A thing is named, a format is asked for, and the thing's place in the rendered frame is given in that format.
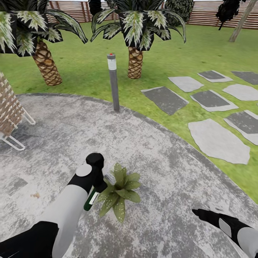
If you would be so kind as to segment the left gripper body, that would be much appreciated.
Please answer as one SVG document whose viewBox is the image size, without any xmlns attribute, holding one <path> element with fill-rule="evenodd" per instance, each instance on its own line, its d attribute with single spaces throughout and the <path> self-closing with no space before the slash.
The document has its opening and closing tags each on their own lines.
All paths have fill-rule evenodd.
<svg viewBox="0 0 258 258">
<path fill-rule="evenodd" d="M 95 188 L 99 193 L 102 193 L 107 187 L 108 185 L 103 179 L 103 174 L 101 177 L 97 178 L 93 184 L 93 188 Z"/>
</svg>

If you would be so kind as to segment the insectifuge atomizer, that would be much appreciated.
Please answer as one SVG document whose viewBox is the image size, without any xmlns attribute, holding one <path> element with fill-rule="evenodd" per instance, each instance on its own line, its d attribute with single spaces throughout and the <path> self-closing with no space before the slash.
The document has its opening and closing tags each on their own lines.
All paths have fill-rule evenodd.
<svg viewBox="0 0 258 258">
<path fill-rule="evenodd" d="M 93 188 L 83 207 L 85 211 L 89 211 L 91 209 L 91 207 L 93 206 L 93 203 L 98 198 L 98 195 L 99 195 L 99 192 L 95 188 Z"/>
</svg>

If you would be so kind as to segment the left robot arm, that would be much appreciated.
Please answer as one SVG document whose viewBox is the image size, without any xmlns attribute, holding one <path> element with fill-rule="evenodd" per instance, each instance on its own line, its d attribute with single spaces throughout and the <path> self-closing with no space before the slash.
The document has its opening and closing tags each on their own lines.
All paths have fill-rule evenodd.
<svg viewBox="0 0 258 258">
<path fill-rule="evenodd" d="M 99 153 L 86 157 L 68 185 L 51 206 L 21 234 L 0 242 L 0 258 L 62 258 L 73 240 L 87 198 L 95 188 L 102 193 L 115 185 L 115 177 L 102 171 L 104 159 Z"/>
</svg>

